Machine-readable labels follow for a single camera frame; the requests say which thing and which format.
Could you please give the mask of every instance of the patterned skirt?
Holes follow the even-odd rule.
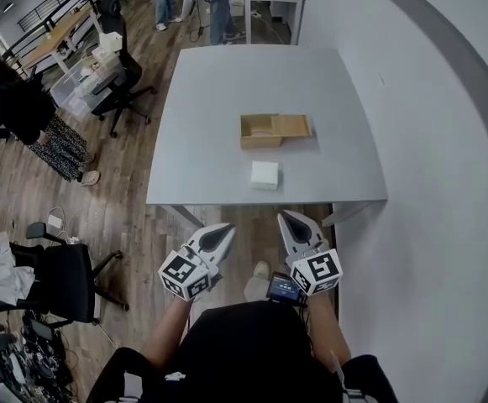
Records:
[[[80,166],[88,160],[87,141],[56,115],[45,130],[50,141],[28,145],[35,154],[67,181],[76,180]]]

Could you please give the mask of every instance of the black top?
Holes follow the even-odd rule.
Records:
[[[41,86],[23,80],[0,85],[0,126],[24,144],[36,142],[54,115],[53,101]]]
[[[312,356],[306,327],[295,310],[268,301],[205,311],[164,372],[134,350],[120,348],[87,402],[124,397],[124,372],[142,378],[140,401],[258,401],[264,396],[275,396],[276,401],[343,401],[337,374]],[[352,359],[343,372],[349,390],[360,390],[380,403],[397,402],[376,357]]]

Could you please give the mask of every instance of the black office chair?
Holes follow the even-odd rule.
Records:
[[[10,243],[16,266],[32,267],[36,281],[31,286],[27,299],[18,300],[16,306],[0,301],[0,312],[26,309],[44,314],[50,312],[66,319],[51,324],[53,328],[74,321],[97,323],[94,318],[95,293],[124,311],[129,310],[128,304],[114,299],[95,284],[97,276],[111,259],[123,257],[120,251],[108,255],[93,270],[86,245],[66,244],[63,239],[48,234],[43,222],[29,225],[26,237],[45,238],[60,245],[45,249],[41,245],[24,247]]]
[[[141,76],[143,75],[143,69],[134,60],[132,55],[128,52],[128,38],[126,34],[126,22],[120,13],[120,2],[118,0],[102,0],[99,4],[98,12],[100,13],[100,26],[104,33],[119,33],[123,37],[123,48],[120,50],[120,62],[123,65],[125,76],[121,79],[121,76],[114,75],[107,79],[103,84],[98,86],[92,93],[99,94],[105,88],[111,90],[111,94],[105,98],[98,106],[94,108],[92,113],[97,115],[100,121],[103,121],[104,113],[112,110],[115,112],[113,125],[111,127],[111,137],[116,138],[117,132],[115,127],[117,126],[120,115],[124,109],[129,109],[132,112],[144,118],[146,124],[150,124],[152,120],[148,115],[140,112],[133,104],[132,101],[137,97],[142,96],[146,92],[156,94],[157,91],[153,86],[147,86],[136,92],[130,92],[130,90],[137,85]]]

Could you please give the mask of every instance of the plastic bin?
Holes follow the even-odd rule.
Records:
[[[94,57],[87,57],[77,62],[50,89],[58,107],[64,108],[76,119],[82,121],[111,91],[106,88],[98,95],[92,90],[112,76],[122,73],[123,67],[115,55],[100,64]]]

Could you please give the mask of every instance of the table leg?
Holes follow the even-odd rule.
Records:
[[[251,0],[245,0],[245,43],[251,44]]]
[[[72,39],[70,39],[69,36],[65,37],[65,42],[68,44],[71,50],[73,50],[74,52],[77,51],[77,47],[74,45],[74,42],[72,42]]]
[[[91,10],[90,16],[91,16],[92,23],[94,24],[94,28],[96,29],[98,34],[102,34],[103,33],[102,27],[100,27],[100,23],[98,22],[98,17],[96,16],[93,10]]]
[[[173,214],[175,217],[181,219],[183,222],[188,224],[190,227],[193,228],[203,228],[204,224],[200,222],[195,216],[189,212],[184,206],[167,206],[163,205],[163,207],[168,213]]]
[[[358,212],[361,212],[372,201],[350,201],[347,203],[334,203],[333,213],[329,217],[325,217],[322,220],[322,227],[331,227],[334,224],[338,224],[342,221],[346,221]]]
[[[292,31],[291,44],[298,44],[300,40],[300,27],[302,26],[303,0],[296,3],[294,12],[294,30]]]
[[[57,64],[59,67],[64,71],[65,73],[68,73],[68,66],[65,64],[65,62],[62,60],[62,57],[60,56],[59,52],[54,50],[51,55],[53,58],[55,58],[55,61],[57,61]]]

